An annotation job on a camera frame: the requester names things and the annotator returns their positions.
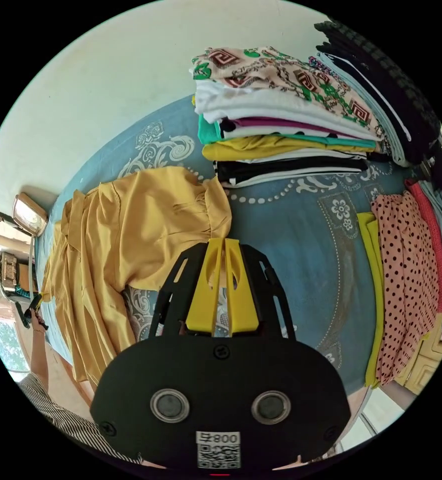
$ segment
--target person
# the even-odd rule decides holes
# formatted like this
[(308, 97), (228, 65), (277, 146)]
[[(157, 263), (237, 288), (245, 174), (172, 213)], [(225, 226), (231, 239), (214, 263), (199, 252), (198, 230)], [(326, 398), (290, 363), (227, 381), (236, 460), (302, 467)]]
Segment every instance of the person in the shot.
[(31, 309), (32, 352), (30, 372), (17, 385), (33, 406), (54, 427), (78, 443), (126, 462), (163, 469), (164, 467), (145, 461), (141, 457), (134, 460), (117, 452), (107, 443), (93, 421), (89, 421), (51, 400), (48, 394), (49, 373), (43, 325), (42, 317)]

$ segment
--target sticker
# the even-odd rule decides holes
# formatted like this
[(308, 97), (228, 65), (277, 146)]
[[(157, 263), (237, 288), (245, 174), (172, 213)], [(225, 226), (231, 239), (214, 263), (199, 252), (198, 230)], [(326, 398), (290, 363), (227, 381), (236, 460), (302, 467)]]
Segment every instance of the sticker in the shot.
[(200, 469), (241, 467), (241, 435), (238, 431), (197, 431), (196, 443)]

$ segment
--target polka dot fabric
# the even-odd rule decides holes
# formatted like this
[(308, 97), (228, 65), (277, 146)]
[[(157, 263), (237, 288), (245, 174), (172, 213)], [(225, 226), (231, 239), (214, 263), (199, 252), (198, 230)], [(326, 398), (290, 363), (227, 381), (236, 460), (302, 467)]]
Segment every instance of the polka dot fabric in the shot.
[(376, 378), (385, 385), (434, 328), (439, 282), (429, 226), (415, 198), (408, 191), (379, 195), (371, 207), (379, 221), (384, 268), (384, 335)]

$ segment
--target white wall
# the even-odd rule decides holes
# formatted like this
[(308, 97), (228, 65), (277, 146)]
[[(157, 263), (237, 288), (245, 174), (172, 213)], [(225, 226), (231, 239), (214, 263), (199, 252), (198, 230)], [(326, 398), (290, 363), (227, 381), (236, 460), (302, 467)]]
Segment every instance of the white wall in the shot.
[(163, 0), (99, 25), (39, 72), (0, 128), (0, 211), (26, 191), (45, 209), (105, 143), (193, 93), (206, 47), (266, 44), (306, 60), (323, 14), (278, 0)]

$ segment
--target mustard yellow shirt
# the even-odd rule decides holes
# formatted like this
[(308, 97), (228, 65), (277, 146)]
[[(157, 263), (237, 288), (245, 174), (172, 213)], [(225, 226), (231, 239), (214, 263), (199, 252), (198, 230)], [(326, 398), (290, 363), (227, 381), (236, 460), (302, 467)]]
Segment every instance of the mustard yellow shirt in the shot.
[(277, 135), (254, 135), (244, 138), (217, 141), (205, 145), (202, 154), (212, 162), (236, 162), (283, 154), (293, 150), (315, 148), (344, 152), (373, 152), (373, 148), (352, 145), (327, 145), (317, 141), (302, 140)]
[(74, 378), (96, 385), (111, 360), (135, 342), (121, 292), (158, 290), (187, 248), (225, 238), (227, 197), (169, 166), (138, 171), (84, 195), (75, 191), (55, 224), (41, 291), (73, 358)]

